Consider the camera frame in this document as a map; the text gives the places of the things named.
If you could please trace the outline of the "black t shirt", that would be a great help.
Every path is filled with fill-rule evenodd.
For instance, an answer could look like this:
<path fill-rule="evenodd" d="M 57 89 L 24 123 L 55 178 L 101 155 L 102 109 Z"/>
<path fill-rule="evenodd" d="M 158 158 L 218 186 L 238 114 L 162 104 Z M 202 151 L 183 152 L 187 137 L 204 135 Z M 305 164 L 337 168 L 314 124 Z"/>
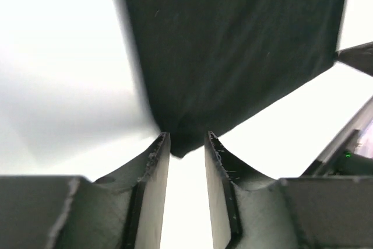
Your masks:
<path fill-rule="evenodd" d="M 183 157 L 330 69 L 345 0 L 125 0 L 153 118 Z"/>

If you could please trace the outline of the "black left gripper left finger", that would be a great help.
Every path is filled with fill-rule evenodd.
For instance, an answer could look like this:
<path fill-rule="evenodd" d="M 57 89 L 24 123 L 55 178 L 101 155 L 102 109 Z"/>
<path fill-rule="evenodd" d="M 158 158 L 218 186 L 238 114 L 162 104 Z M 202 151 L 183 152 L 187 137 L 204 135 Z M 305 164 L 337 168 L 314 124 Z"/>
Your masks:
<path fill-rule="evenodd" d="M 159 248 L 170 159 L 161 133 L 141 154 L 89 181 L 1 177 L 2 248 Z"/>

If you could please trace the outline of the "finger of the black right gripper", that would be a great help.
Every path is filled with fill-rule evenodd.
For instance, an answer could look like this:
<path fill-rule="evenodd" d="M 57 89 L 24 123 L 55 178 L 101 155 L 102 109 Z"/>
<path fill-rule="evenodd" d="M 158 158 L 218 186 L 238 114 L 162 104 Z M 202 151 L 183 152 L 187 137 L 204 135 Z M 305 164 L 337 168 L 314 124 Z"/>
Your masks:
<path fill-rule="evenodd" d="M 373 75 L 373 42 L 337 52 L 337 60 L 365 74 Z"/>

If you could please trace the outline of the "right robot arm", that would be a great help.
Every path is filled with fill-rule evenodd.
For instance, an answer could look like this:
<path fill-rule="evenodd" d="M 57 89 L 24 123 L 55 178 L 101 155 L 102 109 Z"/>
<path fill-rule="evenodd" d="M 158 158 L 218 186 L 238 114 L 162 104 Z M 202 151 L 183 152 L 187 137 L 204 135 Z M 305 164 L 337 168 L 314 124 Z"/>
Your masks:
<path fill-rule="evenodd" d="M 372 42 L 346 48 L 337 52 L 337 60 L 364 74 L 372 76 Z M 335 174 L 355 175 L 343 164 L 357 147 L 359 133 L 372 121 L 372 99 L 369 99 L 340 130 L 320 155 L 304 171 L 303 176 L 329 176 Z"/>

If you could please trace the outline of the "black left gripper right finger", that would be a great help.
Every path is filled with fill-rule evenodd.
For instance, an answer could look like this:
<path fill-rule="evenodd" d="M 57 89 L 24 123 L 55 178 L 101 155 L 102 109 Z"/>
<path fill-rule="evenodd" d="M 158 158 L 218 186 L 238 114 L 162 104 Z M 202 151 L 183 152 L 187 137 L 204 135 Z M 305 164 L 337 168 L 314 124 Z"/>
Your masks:
<path fill-rule="evenodd" d="M 214 248 L 371 248 L 372 160 L 337 151 L 273 179 L 205 136 Z"/>

